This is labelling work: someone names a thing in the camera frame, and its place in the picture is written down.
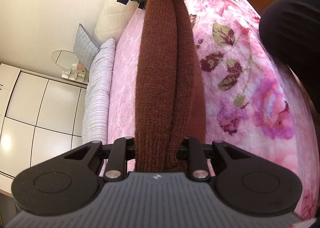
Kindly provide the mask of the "maroon knitted cardigan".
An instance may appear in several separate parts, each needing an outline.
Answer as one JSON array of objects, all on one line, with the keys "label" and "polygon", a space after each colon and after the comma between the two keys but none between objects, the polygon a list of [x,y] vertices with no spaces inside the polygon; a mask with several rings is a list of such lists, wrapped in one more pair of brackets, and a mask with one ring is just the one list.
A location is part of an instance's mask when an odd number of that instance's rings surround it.
[{"label": "maroon knitted cardigan", "polygon": [[183,171],[180,144],[187,136],[204,142],[205,134],[204,87],[184,0],[147,0],[136,79],[136,171]]}]

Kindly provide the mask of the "cream quilted headboard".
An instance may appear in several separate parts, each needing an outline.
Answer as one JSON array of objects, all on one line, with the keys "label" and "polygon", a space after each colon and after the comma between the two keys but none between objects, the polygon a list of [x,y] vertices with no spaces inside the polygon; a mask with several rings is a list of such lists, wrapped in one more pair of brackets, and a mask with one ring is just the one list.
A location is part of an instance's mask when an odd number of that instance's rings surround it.
[{"label": "cream quilted headboard", "polygon": [[138,4],[132,1],[124,5],[117,0],[105,0],[94,28],[98,43],[102,44],[110,38],[117,43],[137,7]]}]

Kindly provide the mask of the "striped lilac rolled duvet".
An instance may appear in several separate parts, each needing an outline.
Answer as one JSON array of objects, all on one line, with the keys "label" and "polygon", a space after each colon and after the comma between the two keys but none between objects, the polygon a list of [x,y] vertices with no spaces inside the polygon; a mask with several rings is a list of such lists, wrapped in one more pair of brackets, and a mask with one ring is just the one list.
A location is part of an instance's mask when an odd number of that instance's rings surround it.
[{"label": "striped lilac rolled duvet", "polygon": [[108,110],[116,53],[116,41],[108,39],[101,45],[89,71],[82,121],[82,143],[101,141],[107,144]]}]

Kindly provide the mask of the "pink rose bed blanket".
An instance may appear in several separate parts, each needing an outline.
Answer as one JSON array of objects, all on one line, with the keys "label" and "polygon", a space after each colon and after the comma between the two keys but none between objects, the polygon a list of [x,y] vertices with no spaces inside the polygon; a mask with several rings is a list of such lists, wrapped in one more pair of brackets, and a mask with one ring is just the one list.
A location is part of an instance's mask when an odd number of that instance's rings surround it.
[{"label": "pink rose bed blanket", "polygon": [[[206,143],[224,140],[295,172],[296,207],[314,217],[319,152],[312,115],[292,71],[274,61],[247,0],[187,0],[206,101]],[[145,12],[137,8],[116,43],[107,143],[135,132],[135,88]]]}]

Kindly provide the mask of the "white wardrobe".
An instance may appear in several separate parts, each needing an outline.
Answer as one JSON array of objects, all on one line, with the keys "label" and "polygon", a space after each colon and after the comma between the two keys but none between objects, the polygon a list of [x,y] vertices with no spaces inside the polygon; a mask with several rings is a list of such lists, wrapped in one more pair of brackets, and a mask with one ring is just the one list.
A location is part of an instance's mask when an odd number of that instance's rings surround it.
[{"label": "white wardrobe", "polygon": [[82,144],[86,90],[1,64],[1,193],[21,171]]}]

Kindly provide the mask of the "grey checked pillow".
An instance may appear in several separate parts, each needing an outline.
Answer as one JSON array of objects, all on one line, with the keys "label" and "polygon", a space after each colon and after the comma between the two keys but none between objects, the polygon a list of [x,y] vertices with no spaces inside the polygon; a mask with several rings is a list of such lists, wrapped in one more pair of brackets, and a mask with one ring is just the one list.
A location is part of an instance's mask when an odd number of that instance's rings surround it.
[{"label": "grey checked pillow", "polygon": [[82,24],[79,24],[73,52],[87,71],[90,71],[92,62],[99,51],[100,45],[98,42],[89,34]]}]

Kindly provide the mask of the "oval vanity mirror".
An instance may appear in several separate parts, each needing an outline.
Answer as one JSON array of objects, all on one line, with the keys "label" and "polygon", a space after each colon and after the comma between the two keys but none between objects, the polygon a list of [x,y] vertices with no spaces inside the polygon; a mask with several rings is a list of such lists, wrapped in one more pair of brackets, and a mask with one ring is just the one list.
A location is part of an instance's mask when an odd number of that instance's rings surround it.
[{"label": "oval vanity mirror", "polygon": [[79,59],[73,52],[66,50],[52,52],[51,58],[56,65],[64,69],[72,69],[73,66],[77,67],[79,62]]}]

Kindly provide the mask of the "person's black trousers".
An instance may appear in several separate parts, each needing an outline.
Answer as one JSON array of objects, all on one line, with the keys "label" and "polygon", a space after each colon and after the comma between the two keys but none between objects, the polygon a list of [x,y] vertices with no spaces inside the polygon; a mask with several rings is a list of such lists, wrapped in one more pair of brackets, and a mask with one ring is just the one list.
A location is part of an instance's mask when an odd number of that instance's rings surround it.
[{"label": "person's black trousers", "polygon": [[277,0],[264,10],[259,34],[267,52],[298,76],[319,110],[319,0]]}]

